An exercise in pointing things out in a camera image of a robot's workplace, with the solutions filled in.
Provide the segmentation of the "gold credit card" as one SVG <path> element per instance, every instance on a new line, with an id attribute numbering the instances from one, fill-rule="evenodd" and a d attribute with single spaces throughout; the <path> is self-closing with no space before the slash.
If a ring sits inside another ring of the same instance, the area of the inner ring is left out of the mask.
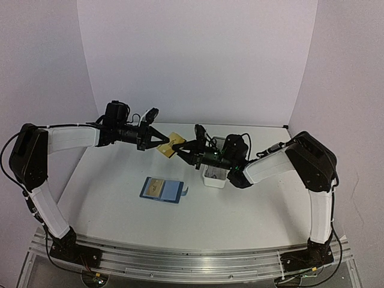
<path id="1" fill-rule="evenodd" d="M 176 153 L 172 148 L 173 145 L 182 144 L 186 140 L 176 132 L 171 132 L 168 138 L 169 142 L 158 146 L 157 151 L 167 158 L 172 158 L 173 155 Z"/>
<path id="2" fill-rule="evenodd" d="M 151 178 L 148 182 L 145 195 L 148 197 L 160 198 L 165 181 Z"/>

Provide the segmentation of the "blue card holder wallet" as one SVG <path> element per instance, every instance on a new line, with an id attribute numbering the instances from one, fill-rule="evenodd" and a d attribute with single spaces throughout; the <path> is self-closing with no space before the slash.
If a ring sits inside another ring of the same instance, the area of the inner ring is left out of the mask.
<path id="1" fill-rule="evenodd" d="M 152 177 L 146 178 L 139 195 L 140 198 L 151 199 L 159 202 L 178 204 L 180 202 L 181 197 L 186 196 L 188 193 L 189 187 L 185 187 L 184 182 L 169 180 L 169 179 L 162 179 L 165 181 L 165 183 L 162 189 L 161 197 L 160 198 L 148 197 L 145 195 L 145 192 L 148 187 L 148 182 L 151 178 Z"/>

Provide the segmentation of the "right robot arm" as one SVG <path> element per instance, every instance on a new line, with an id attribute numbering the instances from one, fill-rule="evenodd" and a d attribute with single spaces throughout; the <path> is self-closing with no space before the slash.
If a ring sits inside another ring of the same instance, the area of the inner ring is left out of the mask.
<path id="1" fill-rule="evenodd" d="M 327 147 L 303 131 L 249 159 L 250 146 L 240 134 L 228 135 L 222 146 L 209 140 L 201 125 L 195 126 L 195 134 L 194 140 L 174 144 L 172 149 L 196 169 L 204 164 L 226 170 L 226 178 L 236 188 L 249 188 L 272 176 L 295 171 L 310 195 L 311 229 L 305 249 L 281 255 L 284 269 L 291 272 L 333 262 L 333 192 L 339 179 L 337 158 Z"/>

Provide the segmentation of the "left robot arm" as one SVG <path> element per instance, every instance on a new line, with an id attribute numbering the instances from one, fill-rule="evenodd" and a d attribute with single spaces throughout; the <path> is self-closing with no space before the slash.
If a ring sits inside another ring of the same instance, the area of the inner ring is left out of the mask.
<path id="1" fill-rule="evenodd" d="M 21 186 L 28 208 L 42 225 L 46 239 L 46 253 L 51 261 L 80 265 L 84 269 L 98 268 L 102 251 L 82 245 L 77 233 L 62 213 L 50 184 L 56 154 L 71 150 L 102 148 L 116 142 L 129 143 L 145 151 L 167 144 L 169 138 L 153 127 L 159 110 L 153 107 L 129 122 L 130 107 L 118 100 L 109 102 L 105 112 L 94 122 L 34 125 L 24 124 L 15 135 L 9 167 L 13 181 Z"/>

